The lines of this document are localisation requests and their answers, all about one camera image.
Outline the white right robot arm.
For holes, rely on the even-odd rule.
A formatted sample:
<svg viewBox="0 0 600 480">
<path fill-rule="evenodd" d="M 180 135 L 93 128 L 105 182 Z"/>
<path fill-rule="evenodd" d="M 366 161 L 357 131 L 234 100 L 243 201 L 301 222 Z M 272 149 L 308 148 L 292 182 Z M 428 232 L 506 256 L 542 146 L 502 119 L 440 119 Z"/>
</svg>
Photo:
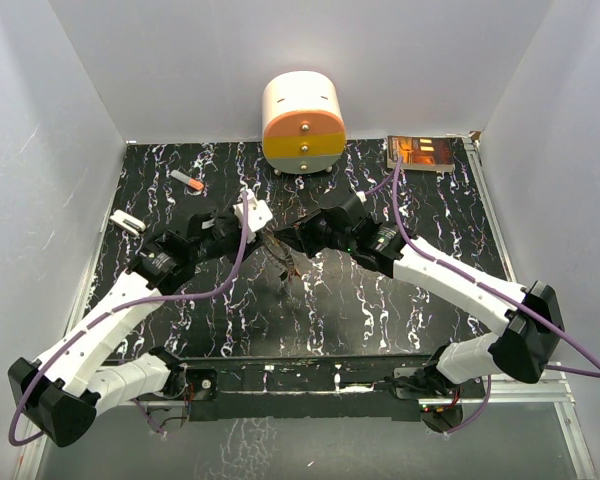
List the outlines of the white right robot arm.
<svg viewBox="0 0 600 480">
<path fill-rule="evenodd" d="M 274 232 L 279 242 L 314 257 L 324 249 L 347 253 L 362 268 L 412 284 L 479 320 L 487 333 L 438 348 L 422 368 L 395 384 L 440 397 L 474 378 L 506 374 L 526 384 L 541 378 L 564 327 L 555 290 L 496 280 L 434 248 L 394 222 L 379 222 L 352 194 Z"/>
</svg>

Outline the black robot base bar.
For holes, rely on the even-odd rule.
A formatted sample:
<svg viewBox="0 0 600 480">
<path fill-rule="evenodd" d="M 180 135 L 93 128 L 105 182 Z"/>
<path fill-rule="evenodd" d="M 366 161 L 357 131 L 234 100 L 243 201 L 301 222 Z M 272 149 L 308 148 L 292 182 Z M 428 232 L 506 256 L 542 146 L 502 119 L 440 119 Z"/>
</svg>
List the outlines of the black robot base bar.
<svg viewBox="0 0 600 480">
<path fill-rule="evenodd" d="M 192 422 L 242 418 L 390 418 L 418 422 L 438 405 L 462 418 L 485 384 L 470 380 L 444 396 L 408 379 L 424 355 L 216 357 L 187 360 L 185 412 Z"/>
</svg>

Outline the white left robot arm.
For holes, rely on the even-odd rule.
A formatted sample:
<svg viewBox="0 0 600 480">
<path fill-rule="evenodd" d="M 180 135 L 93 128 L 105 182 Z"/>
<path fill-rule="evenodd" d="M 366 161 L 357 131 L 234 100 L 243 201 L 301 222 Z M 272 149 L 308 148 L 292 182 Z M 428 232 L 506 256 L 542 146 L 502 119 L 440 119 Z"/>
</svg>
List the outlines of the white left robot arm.
<svg viewBox="0 0 600 480">
<path fill-rule="evenodd" d="M 105 298 L 72 330 L 35 360 L 20 358 L 11 365 L 14 416 L 26 416 L 41 435 L 66 447 L 99 415 L 122 403 L 145 394 L 183 396 L 185 365 L 162 347 L 116 367 L 103 364 L 163 304 L 210 299 L 230 287 L 241 262 L 261 245 L 260 232 L 271 219 L 267 204 L 246 190 L 228 212 L 194 214 L 185 232 L 165 229 L 148 239 Z M 220 286 L 180 294 L 199 264 L 221 258 L 233 267 Z"/>
</svg>

